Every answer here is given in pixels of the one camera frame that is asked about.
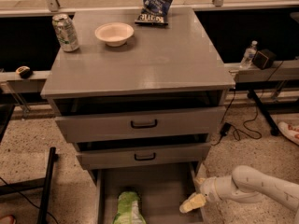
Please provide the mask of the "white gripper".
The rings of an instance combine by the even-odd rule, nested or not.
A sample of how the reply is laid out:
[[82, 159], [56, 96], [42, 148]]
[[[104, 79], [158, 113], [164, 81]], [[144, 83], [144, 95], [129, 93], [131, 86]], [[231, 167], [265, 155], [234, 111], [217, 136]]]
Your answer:
[[204, 179], [196, 177], [194, 184], [200, 187], [201, 193], [193, 193], [187, 200], [185, 200], [179, 207], [179, 211], [183, 214], [188, 213], [194, 209], [203, 207], [206, 201], [209, 203], [217, 203], [221, 200], [216, 190], [216, 177]]

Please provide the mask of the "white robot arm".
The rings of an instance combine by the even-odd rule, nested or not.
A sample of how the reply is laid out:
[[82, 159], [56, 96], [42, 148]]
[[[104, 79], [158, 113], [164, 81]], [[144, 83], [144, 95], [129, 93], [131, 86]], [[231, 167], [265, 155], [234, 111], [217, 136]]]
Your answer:
[[266, 175], [252, 167], [239, 165], [227, 176], [193, 179], [199, 189], [179, 207], [188, 213], [206, 203], [231, 200], [237, 203], [257, 203], [267, 196], [295, 213], [293, 224], [299, 224], [299, 185]]

